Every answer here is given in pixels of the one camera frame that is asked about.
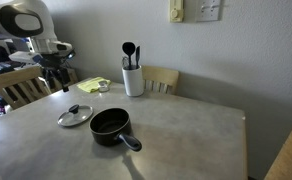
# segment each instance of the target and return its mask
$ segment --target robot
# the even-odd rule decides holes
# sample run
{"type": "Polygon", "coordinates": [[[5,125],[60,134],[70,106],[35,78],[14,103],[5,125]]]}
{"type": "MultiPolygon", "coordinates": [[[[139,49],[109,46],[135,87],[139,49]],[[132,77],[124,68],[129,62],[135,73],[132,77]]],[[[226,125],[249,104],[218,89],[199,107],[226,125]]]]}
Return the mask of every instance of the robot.
{"type": "Polygon", "coordinates": [[[57,40],[53,20],[43,1],[13,0],[0,4],[0,40],[3,39],[23,39],[29,51],[17,51],[9,58],[38,63],[44,69],[46,80],[55,77],[64,92],[68,91],[69,76],[61,65],[72,58],[75,51],[71,44],[57,40]]]}

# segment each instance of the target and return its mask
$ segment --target yellow cloth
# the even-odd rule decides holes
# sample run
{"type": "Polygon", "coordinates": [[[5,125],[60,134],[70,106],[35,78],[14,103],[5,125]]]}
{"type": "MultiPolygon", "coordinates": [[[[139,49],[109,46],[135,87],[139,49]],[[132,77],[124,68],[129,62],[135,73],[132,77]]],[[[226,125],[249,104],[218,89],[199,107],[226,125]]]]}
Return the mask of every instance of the yellow cloth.
{"type": "Polygon", "coordinates": [[[77,87],[83,91],[92,93],[98,90],[99,81],[106,81],[108,85],[111,83],[110,80],[104,79],[102,77],[96,77],[88,81],[82,82],[80,84],[77,84],[77,87]]]}

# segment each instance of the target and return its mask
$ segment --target black saucepan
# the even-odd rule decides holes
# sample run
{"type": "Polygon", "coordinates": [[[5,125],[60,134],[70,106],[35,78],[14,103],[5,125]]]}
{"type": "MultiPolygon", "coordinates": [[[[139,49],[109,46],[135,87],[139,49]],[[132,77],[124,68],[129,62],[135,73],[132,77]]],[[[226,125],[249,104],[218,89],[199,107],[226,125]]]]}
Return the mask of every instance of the black saucepan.
{"type": "Polygon", "coordinates": [[[103,146],[124,142],[133,151],[140,151],[142,144],[129,134],[132,131],[128,113],[124,109],[112,108],[98,113],[90,122],[95,141],[103,146]]]}

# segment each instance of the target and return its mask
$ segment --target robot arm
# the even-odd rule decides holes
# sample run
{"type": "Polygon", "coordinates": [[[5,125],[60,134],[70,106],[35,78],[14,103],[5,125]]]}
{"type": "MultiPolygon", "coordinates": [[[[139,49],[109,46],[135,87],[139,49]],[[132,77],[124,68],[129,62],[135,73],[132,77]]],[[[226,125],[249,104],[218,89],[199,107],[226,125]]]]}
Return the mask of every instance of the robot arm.
{"type": "MultiPolygon", "coordinates": [[[[31,53],[39,53],[54,62],[73,51],[71,44],[57,40],[52,18],[41,0],[14,0],[0,5],[0,39],[16,38],[26,39],[31,53]]],[[[21,56],[20,52],[13,58],[21,56]]]]}

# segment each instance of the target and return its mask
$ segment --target lid knob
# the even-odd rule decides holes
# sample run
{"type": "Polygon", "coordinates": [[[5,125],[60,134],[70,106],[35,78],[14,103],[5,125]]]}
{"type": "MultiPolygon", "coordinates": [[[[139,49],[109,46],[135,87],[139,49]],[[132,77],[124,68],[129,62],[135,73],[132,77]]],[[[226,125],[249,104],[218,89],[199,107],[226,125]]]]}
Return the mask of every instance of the lid knob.
{"type": "Polygon", "coordinates": [[[68,111],[73,113],[73,114],[77,114],[78,113],[78,108],[79,108],[79,105],[75,104],[74,106],[70,107],[68,111]]]}

